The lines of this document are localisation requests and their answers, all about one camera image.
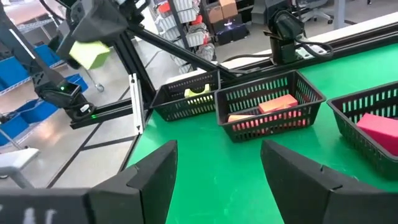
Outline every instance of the yellow foam block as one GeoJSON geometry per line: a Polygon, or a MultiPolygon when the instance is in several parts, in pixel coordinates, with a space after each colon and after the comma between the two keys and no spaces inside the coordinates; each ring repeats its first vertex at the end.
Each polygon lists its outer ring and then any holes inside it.
{"type": "Polygon", "coordinates": [[[76,41],[69,51],[70,56],[86,69],[102,66],[110,53],[110,49],[100,41],[92,43],[76,41]]]}
{"type": "Polygon", "coordinates": [[[205,89],[201,93],[195,93],[191,89],[186,89],[185,92],[184,92],[184,97],[186,97],[186,98],[193,97],[193,96],[201,95],[201,94],[204,94],[204,93],[209,93],[210,91],[211,91],[210,90],[210,84],[206,84],[205,85],[205,89]]]}

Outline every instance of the black wire basket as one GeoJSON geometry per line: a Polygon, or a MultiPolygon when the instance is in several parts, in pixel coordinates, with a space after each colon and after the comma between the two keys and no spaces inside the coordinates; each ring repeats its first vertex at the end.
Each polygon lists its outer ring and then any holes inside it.
{"type": "Polygon", "coordinates": [[[218,124],[233,142],[311,126],[326,98],[298,71],[233,86],[216,92],[218,124]],[[261,114],[258,104],[291,94],[298,105],[270,114],[261,114]],[[255,115],[228,122],[234,114],[255,115]]]}
{"type": "Polygon", "coordinates": [[[387,179],[398,179],[398,157],[384,149],[356,123],[365,113],[398,117],[398,82],[328,100],[343,137],[387,179]]]}
{"type": "Polygon", "coordinates": [[[151,108],[165,121],[175,121],[215,110],[215,91],[220,88],[219,71],[207,72],[177,82],[162,85],[157,91],[151,108]],[[185,98],[187,88],[199,93],[210,85],[210,92],[185,98]]]}

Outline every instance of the gray floor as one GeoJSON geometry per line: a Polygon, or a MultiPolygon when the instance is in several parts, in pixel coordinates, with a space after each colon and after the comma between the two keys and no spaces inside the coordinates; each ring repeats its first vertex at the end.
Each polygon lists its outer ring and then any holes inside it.
{"type": "MultiPolygon", "coordinates": [[[[328,6],[327,10],[330,9],[333,9],[333,6],[328,6]]],[[[370,6],[366,5],[366,0],[348,0],[346,19],[362,22],[396,11],[398,11],[398,2],[395,0],[373,0],[373,4],[370,6]]],[[[306,23],[309,37],[332,29],[333,25],[328,25],[322,19],[306,23]]],[[[251,35],[247,39],[216,48],[219,62],[237,54],[252,54],[269,49],[269,41],[262,33],[262,27],[249,26],[249,30],[251,35]]],[[[166,79],[178,75],[178,67],[167,52],[160,51],[157,47],[143,41],[136,44],[136,47],[144,64],[155,55],[152,63],[147,67],[147,71],[156,88],[160,87],[166,79]]],[[[127,73],[115,53],[111,55],[105,66],[90,71],[96,82],[104,85],[105,91],[102,93],[96,91],[85,71],[63,68],[60,72],[65,76],[78,72],[83,75],[89,84],[85,96],[98,106],[116,101],[128,88],[127,73]]],[[[6,96],[0,97],[0,112],[12,111],[33,98],[36,98],[36,95],[32,85],[28,83],[6,96]]],[[[129,93],[127,92],[123,98],[129,98],[129,93]]],[[[69,127],[69,122],[70,119],[65,112],[58,110],[23,142],[23,145],[36,147],[41,151],[40,155],[23,170],[25,176],[35,187],[47,187],[71,157],[75,157],[75,159],[69,164],[54,187],[92,187],[116,174],[119,170],[131,145],[131,140],[81,151],[77,155],[76,152],[83,146],[130,137],[132,135],[131,116],[104,122],[92,136],[91,133],[96,125],[72,130],[69,127]]],[[[16,185],[6,179],[0,180],[0,187],[16,187],[16,185]]]]}

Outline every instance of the cart wheel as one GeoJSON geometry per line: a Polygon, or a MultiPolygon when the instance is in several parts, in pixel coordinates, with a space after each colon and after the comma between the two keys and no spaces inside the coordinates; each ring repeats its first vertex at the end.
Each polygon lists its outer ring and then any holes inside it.
{"type": "Polygon", "coordinates": [[[105,90],[105,87],[102,85],[102,84],[96,84],[95,85],[95,88],[97,88],[97,90],[100,92],[100,93],[102,93],[102,92],[104,92],[104,90],[105,90]]]}

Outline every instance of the green table surface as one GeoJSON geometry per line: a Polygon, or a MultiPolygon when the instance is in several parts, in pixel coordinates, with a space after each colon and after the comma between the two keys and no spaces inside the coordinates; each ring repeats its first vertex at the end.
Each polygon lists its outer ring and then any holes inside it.
{"type": "MultiPolygon", "coordinates": [[[[300,71],[331,99],[396,81],[397,59],[394,44],[300,71]]],[[[261,164],[263,139],[380,189],[398,190],[398,182],[380,177],[345,142],[326,103],[309,128],[243,143],[231,142],[216,113],[168,123],[154,112],[128,165],[171,139],[178,141],[178,170],[167,224],[283,223],[261,164]]]]}

